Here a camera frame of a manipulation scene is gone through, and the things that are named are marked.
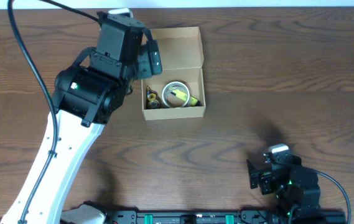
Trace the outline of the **white tape roll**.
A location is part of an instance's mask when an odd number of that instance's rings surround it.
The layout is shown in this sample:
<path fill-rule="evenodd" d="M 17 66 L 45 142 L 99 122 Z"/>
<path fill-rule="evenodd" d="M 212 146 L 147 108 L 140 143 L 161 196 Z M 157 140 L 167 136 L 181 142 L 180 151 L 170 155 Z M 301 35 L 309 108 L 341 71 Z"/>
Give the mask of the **white tape roll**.
<path fill-rule="evenodd" d="M 188 97 L 191 96 L 190 94 L 190 90 L 187 87 L 186 84 L 182 83 L 182 82 L 178 82 L 178 81 L 174 81 L 174 82 L 170 82 L 168 84 L 166 84 L 166 86 L 163 88 L 162 90 L 162 101 L 163 104 L 166 105 L 166 107 L 171 108 L 172 106 L 168 103 L 167 98 L 168 96 L 171 94 L 172 90 L 185 90 L 185 93 L 188 94 Z M 187 106 L 187 103 L 189 102 L 189 99 L 187 99 L 184 104 L 182 105 L 182 107 Z"/>

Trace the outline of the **yellow black correction tape dispenser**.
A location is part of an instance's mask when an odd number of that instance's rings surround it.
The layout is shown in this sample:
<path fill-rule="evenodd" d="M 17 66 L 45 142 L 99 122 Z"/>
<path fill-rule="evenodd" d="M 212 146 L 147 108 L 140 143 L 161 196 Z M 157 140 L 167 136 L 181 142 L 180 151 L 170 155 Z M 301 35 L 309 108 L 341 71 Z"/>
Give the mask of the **yellow black correction tape dispenser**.
<path fill-rule="evenodd" d="M 147 95 L 147 108 L 149 110 L 159 109 L 161 107 L 161 102 L 159 101 L 159 97 L 157 93 L 152 90 L 149 86 L 146 87 L 146 95 Z"/>

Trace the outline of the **cardboard box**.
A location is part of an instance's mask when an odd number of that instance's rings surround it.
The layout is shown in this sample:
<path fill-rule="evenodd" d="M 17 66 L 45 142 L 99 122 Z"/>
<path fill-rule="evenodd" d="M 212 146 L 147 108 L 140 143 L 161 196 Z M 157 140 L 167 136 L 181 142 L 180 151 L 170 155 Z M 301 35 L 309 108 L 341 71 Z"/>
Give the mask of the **cardboard box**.
<path fill-rule="evenodd" d="M 157 40 L 162 63 L 162 73 L 141 81 L 142 113 L 145 120 L 199 118 L 206 109 L 203 81 L 203 47 L 198 27 L 179 27 L 152 29 L 153 39 Z M 162 101 L 163 89 L 171 82 L 181 82 L 189 90 L 189 95 L 196 98 L 198 106 L 184 105 L 184 101 L 169 95 Z M 156 92 L 161 103 L 159 109 L 149 109 L 146 88 Z"/>

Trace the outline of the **yellow highlighter marker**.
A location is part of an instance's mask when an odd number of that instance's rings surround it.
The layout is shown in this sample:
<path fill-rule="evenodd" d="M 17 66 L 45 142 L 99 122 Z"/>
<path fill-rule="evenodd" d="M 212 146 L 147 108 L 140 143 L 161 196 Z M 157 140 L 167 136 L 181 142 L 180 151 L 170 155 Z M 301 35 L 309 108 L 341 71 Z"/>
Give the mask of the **yellow highlighter marker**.
<path fill-rule="evenodd" d="M 188 94 L 186 94 L 182 90 L 172 90 L 171 94 L 179 98 L 180 100 L 186 101 L 189 99 L 189 102 L 187 103 L 189 106 L 200 106 L 201 102 L 197 98 L 190 96 L 188 97 Z"/>

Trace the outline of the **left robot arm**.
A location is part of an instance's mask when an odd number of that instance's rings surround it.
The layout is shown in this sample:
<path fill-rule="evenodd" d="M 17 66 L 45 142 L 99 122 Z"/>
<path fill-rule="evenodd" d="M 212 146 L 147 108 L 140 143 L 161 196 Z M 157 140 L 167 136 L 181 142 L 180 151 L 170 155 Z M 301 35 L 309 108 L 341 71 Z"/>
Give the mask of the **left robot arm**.
<path fill-rule="evenodd" d="M 156 40 L 128 8 L 99 12 L 100 36 L 55 79 L 45 136 L 1 223 L 59 223 L 76 174 L 135 80 L 162 73 Z"/>

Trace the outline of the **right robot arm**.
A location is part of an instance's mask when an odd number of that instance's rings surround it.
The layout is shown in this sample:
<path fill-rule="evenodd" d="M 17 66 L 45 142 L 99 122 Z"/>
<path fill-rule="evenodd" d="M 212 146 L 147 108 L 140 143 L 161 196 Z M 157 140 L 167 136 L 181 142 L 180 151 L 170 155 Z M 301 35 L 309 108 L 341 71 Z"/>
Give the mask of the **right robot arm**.
<path fill-rule="evenodd" d="M 266 153 L 271 164 L 265 169 L 248 166 L 249 184 L 259 188 L 263 195 L 274 194 L 277 198 L 277 212 L 284 218 L 305 218 L 319 212 L 320 187 L 317 174 L 302 166 L 301 158 L 289 152 Z"/>

